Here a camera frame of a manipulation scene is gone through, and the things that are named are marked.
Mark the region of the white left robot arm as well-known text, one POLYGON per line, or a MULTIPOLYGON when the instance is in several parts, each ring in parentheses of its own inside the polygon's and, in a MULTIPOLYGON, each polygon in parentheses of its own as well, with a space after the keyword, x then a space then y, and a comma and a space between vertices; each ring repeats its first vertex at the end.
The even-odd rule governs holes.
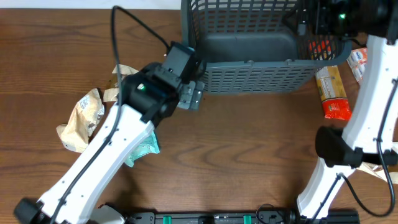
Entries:
POLYGON ((164 63, 150 63, 120 84, 120 99, 65 175, 37 202, 23 198, 21 223, 86 223, 130 153, 171 116, 200 64, 193 48, 174 42, 164 63))

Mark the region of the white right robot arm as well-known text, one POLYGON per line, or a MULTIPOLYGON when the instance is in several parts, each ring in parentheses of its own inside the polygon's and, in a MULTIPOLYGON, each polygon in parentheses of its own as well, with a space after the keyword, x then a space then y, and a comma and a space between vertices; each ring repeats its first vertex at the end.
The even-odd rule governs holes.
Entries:
POLYGON ((368 36, 369 59, 353 114, 342 129, 318 129, 317 164, 292 215, 293 223, 330 223, 334 197, 362 163, 383 169, 397 164, 392 148, 397 120, 397 2, 299 1, 289 16, 296 18, 290 28, 297 33, 311 28, 315 35, 368 36))

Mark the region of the orange spaghetti packet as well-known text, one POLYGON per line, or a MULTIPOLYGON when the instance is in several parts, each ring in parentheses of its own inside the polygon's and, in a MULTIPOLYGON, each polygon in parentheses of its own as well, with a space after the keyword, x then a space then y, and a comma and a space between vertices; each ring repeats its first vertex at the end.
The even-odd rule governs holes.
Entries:
POLYGON ((352 112, 337 65, 321 68, 316 74, 325 118, 349 120, 352 112))

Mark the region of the beige brown snack bag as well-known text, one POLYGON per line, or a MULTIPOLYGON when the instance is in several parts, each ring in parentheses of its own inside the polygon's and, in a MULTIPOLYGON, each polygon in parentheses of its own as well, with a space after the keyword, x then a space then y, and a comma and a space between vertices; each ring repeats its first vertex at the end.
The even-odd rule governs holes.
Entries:
MULTIPOLYGON (((379 156, 376 152, 364 152, 363 159, 368 161, 367 162, 363 161, 361 165, 357 168, 357 170, 360 170, 371 176, 377 177, 378 179, 382 179, 385 182, 387 181, 384 169, 382 165, 379 164, 379 156)), ((387 157, 384 158, 384 161, 388 168, 388 173, 391 177, 392 183, 397 184, 397 164, 388 165, 387 157)))

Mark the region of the multicolour tissue pack strip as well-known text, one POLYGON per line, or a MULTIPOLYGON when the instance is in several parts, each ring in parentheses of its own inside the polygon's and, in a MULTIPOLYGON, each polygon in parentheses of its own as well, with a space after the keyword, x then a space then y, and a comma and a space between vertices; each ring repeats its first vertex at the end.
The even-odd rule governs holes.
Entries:
POLYGON ((359 85, 363 82, 363 75, 368 61, 368 49, 366 47, 354 49, 347 58, 347 63, 359 85))

